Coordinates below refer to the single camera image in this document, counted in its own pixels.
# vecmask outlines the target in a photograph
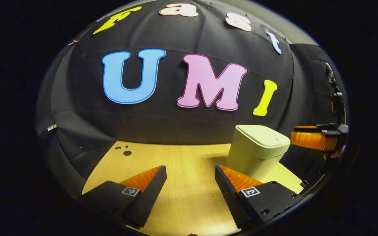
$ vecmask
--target table surface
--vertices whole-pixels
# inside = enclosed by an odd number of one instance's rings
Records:
[[[117,141],[91,173],[83,194],[105,181],[119,183],[154,167],[166,166],[167,180],[147,223],[138,231],[152,236],[230,235],[240,230],[214,178],[215,166],[225,164],[230,146]],[[277,181],[297,194],[303,190],[301,180],[279,163],[259,181]]]

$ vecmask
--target letter u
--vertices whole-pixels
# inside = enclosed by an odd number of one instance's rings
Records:
[[[121,104],[140,103],[148,99],[156,89],[158,63],[165,56],[162,49],[145,49],[139,51],[138,57],[143,59],[141,85],[135,89],[127,89],[122,84],[123,64],[130,57],[129,52],[114,52],[105,55],[102,63],[103,88],[106,96]]]

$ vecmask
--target yellow letter i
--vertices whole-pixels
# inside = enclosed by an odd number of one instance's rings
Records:
[[[273,92],[277,88],[277,85],[270,80],[265,80],[264,85],[265,91],[263,93],[261,101],[259,102],[259,106],[253,110],[253,115],[265,116],[267,114],[267,108],[269,106],[270,99],[272,98]]]

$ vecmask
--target pink letter m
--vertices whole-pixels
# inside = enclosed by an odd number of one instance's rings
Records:
[[[183,57],[183,61],[188,64],[188,74],[183,96],[177,99],[177,105],[184,108],[197,107],[200,104],[200,100],[196,98],[199,86],[206,107],[212,105],[221,90],[222,96],[216,102],[218,109],[236,110],[239,107],[237,96],[241,79],[247,72],[245,67],[231,63],[217,78],[206,56],[188,54]]]

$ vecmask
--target white box lid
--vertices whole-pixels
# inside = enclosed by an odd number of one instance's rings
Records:
[[[277,148],[290,144],[290,139],[277,131],[260,125],[237,125],[236,129],[250,140],[265,148]]]

